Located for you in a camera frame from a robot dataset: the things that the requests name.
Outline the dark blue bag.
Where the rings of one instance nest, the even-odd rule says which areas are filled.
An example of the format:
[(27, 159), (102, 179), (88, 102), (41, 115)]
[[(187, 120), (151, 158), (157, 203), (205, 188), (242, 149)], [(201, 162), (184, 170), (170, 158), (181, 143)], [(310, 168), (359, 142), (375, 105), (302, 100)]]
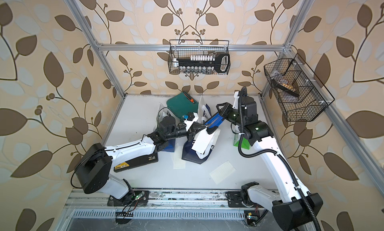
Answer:
[(212, 134), (208, 134), (206, 129), (199, 132), (192, 141), (184, 144), (182, 160), (197, 164), (204, 163), (215, 148), (219, 135), (219, 129)]

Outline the blue black stapler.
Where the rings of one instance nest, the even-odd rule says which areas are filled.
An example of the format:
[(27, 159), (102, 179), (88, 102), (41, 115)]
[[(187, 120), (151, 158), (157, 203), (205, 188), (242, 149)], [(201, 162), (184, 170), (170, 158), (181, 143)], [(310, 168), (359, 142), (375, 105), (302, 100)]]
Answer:
[(206, 126), (208, 135), (214, 133), (224, 120), (225, 118), (223, 118), (219, 112), (215, 113), (209, 120), (207, 120), (204, 125)]

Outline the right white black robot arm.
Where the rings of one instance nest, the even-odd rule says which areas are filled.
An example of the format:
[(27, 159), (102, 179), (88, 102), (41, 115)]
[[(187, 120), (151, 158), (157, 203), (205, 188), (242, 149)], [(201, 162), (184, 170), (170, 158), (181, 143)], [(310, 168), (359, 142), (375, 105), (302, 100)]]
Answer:
[(234, 104), (218, 104), (217, 110), (220, 121), (226, 120), (238, 127), (240, 142), (247, 140), (255, 149), (254, 153), (244, 153), (239, 144), (239, 154), (245, 158), (260, 157), (278, 188), (274, 193), (257, 182), (242, 185), (240, 197), (243, 206), (263, 207), (273, 214), (283, 231), (298, 230), (307, 223), (312, 223), (316, 231), (321, 230), (317, 215), (323, 206), (322, 198), (311, 193), (295, 174), (275, 135), (265, 122), (259, 120), (254, 99), (237, 94)]

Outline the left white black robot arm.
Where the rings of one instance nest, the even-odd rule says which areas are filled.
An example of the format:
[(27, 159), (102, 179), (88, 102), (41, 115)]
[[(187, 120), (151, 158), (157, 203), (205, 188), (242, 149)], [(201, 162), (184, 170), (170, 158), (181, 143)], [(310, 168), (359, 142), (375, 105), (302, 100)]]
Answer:
[(85, 194), (104, 193), (116, 200), (133, 200), (134, 191), (128, 181), (113, 175), (114, 167), (140, 156), (150, 155), (163, 150), (171, 139), (187, 137), (193, 140), (196, 134), (206, 126), (187, 120), (176, 124), (173, 116), (166, 116), (150, 134), (130, 143), (104, 147), (101, 143), (92, 145), (81, 158), (74, 170)]

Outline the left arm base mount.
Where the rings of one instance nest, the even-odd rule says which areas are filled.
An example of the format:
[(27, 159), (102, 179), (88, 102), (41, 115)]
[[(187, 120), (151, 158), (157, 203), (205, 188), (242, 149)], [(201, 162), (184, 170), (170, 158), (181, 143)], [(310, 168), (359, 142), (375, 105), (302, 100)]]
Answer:
[(116, 199), (113, 196), (110, 196), (107, 206), (125, 207), (135, 204), (147, 204), (149, 201), (149, 194), (149, 191), (131, 191), (121, 199)]

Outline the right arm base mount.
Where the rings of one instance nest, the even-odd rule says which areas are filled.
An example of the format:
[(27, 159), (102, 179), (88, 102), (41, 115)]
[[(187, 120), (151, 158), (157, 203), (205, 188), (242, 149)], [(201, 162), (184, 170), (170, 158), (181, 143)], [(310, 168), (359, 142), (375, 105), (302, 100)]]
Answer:
[(257, 182), (247, 183), (241, 186), (240, 191), (229, 191), (225, 193), (230, 208), (256, 208), (262, 206), (271, 211), (272, 201), (262, 193), (262, 187)]

